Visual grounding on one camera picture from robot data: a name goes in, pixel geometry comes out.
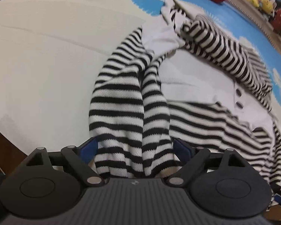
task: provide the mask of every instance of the metal pin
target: metal pin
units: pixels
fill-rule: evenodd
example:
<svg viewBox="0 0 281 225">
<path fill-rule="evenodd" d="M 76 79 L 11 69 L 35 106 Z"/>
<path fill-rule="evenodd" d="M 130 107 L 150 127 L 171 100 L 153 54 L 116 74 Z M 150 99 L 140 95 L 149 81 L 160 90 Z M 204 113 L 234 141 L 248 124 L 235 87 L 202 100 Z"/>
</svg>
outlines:
<svg viewBox="0 0 281 225">
<path fill-rule="evenodd" d="M 102 179 L 100 177 L 89 177 L 87 179 L 87 182 L 89 182 L 92 185 L 98 185 L 101 183 Z"/>
<path fill-rule="evenodd" d="M 184 183 L 184 180 L 182 178 L 177 178 L 177 177 L 174 177 L 174 178 L 170 178 L 169 182 L 172 184 L 172 185 L 181 185 Z"/>
</svg>

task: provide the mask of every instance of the clothing pile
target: clothing pile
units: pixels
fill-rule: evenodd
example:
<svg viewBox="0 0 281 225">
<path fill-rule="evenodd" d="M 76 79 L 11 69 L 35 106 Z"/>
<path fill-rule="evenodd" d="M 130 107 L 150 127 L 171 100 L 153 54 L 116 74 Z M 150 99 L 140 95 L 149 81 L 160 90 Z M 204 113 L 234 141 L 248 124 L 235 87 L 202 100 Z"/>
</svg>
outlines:
<svg viewBox="0 0 281 225">
<path fill-rule="evenodd" d="M 184 165 L 173 142 L 236 149 L 268 182 L 281 179 L 272 84 L 257 52 L 203 11 L 165 0 L 161 15 L 116 48 L 89 112 L 102 177 L 167 177 Z"/>
</svg>

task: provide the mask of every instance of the wooden furniture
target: wooden furniture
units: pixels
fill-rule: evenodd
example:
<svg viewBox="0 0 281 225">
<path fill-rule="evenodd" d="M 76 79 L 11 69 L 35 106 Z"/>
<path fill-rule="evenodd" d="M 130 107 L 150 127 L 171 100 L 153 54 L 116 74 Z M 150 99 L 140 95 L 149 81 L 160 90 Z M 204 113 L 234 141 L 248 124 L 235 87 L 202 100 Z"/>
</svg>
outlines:
<svg viewBox="0 0 281 225">
<path fill-rule="evenodd" d="M 26 157 L 0 133 L 0 167 L 5 174 L 10 174 Z"/>
</svg>

